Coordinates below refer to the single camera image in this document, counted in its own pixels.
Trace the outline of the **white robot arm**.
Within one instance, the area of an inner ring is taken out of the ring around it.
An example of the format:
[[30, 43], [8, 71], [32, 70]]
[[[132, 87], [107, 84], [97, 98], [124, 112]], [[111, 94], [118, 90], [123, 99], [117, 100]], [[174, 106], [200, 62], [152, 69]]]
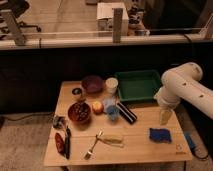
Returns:
[[213, 90], [200, 83], [202, 76], [202, 68], [194, 62], [182, 64], [163, 73], [162, 86], [154, 95], [161, 108], [161, 125], [168, 123], [182, 99], [213, 119]]

